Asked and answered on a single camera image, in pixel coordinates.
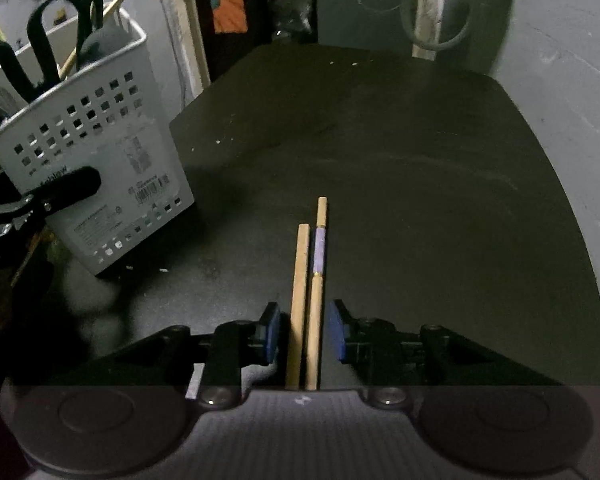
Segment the white perforated utensil basket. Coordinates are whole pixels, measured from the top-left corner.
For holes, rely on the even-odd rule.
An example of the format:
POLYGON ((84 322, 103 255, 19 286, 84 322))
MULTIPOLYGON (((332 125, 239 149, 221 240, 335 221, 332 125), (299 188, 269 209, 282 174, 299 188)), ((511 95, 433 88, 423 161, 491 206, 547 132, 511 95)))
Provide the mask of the white perforated utensil basket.
POLYGON ((178 158, 147 35, 125 10, 114 22, 131 36, 117 53, 86 66, 0 127, 0 165, 20 193, 96 169, 98 191, 47 222, 70 252, 99 274, 194 201, 178 158))

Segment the steel cylindrical handle peeler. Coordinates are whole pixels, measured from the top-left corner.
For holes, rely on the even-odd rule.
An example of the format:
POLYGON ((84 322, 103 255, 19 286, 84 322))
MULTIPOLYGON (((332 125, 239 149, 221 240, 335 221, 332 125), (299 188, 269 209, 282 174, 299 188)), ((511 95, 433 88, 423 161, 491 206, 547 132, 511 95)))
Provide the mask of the steel cylindrical handle peeler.
POLYGON ((20 110, 20 107, 16 99, 7 89, 0 86, 0 116, 9 118, 15 115, 18 110, 20 110))

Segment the black slotted spatula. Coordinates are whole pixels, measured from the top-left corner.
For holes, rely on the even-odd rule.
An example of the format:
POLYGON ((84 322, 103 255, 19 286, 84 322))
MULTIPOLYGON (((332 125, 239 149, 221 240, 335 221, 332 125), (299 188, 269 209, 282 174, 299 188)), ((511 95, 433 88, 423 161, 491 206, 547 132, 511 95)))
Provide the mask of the black slotted spatula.
POLYGON ((132 36, 122 27, 116 25, 102 26, 85 39, 76 60, 76 68, 82 70, 83 67, 118 52, 131 40, 132 36))

